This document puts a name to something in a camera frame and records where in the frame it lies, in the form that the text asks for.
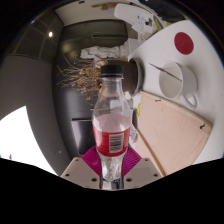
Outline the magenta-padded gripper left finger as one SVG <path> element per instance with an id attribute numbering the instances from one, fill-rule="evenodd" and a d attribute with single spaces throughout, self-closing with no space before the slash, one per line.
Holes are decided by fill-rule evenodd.
<path id="1" fill-rule="evenodd" d="M 81 158 L 74 157 L 61 177 L 84 188 L 102 187 L 102 167 L 96 147 L 89 149 Z"/>

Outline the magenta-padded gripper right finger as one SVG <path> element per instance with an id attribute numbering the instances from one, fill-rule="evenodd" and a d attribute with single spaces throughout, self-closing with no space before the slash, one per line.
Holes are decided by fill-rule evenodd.
<path id="1" fill-rule="evenodd" d="M 162 178 L 149 158 L 142 158 L 134 149 L 128 148 L 122 164 L 125 189 L 140 188 Z"/>

